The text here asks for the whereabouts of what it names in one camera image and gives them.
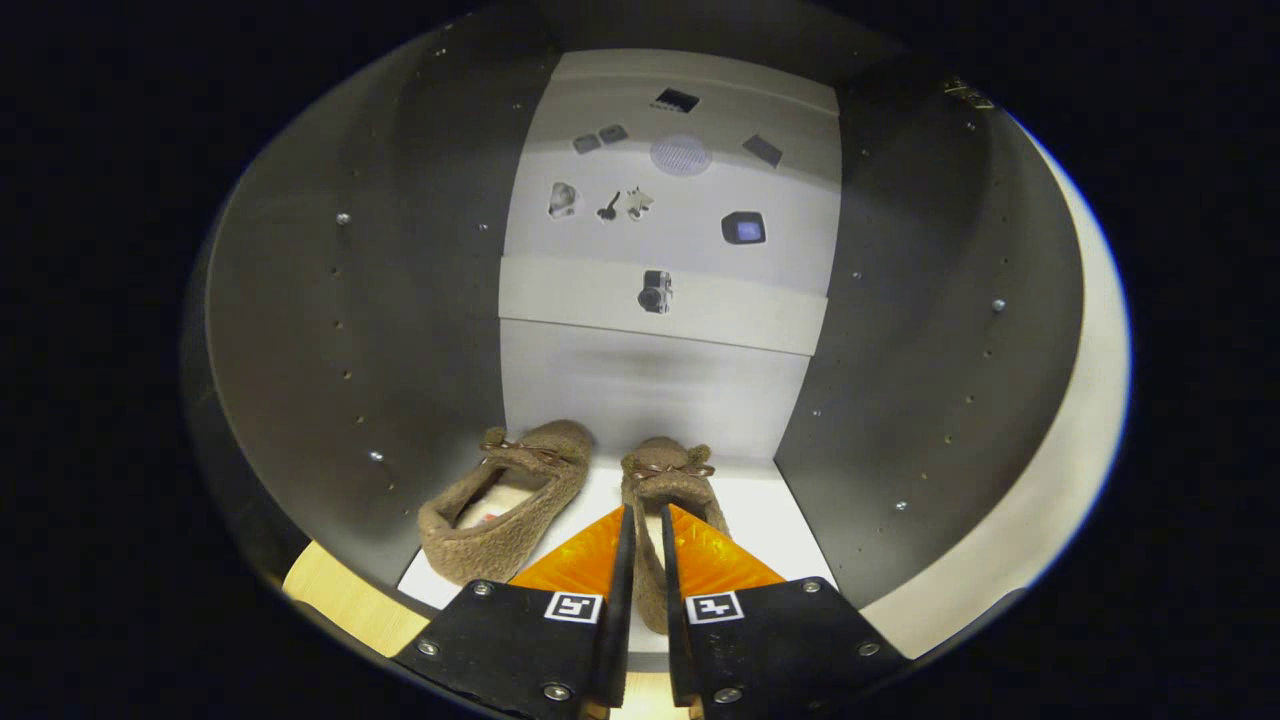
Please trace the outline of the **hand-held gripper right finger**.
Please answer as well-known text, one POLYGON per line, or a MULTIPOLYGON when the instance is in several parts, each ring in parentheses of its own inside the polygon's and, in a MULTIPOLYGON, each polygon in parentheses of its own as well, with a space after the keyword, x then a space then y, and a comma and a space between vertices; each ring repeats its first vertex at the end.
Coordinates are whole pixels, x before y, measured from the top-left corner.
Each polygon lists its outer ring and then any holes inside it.
POLYGON ((911 670, 823 577, 695 593, 701 562, 676 505, 662 511, 672 702, 691 719, 835 719, 911 670))

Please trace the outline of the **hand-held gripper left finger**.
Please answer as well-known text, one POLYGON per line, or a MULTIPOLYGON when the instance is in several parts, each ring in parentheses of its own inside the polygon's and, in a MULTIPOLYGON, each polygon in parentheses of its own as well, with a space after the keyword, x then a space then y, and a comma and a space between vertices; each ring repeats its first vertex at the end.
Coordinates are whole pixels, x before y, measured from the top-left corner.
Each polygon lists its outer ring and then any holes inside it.
POLYGON ((497 716, 608 716, 625 703, 635 550, 621 505, 543 559, 586 571, 589 589, 470 582, 393 660, 497 716))

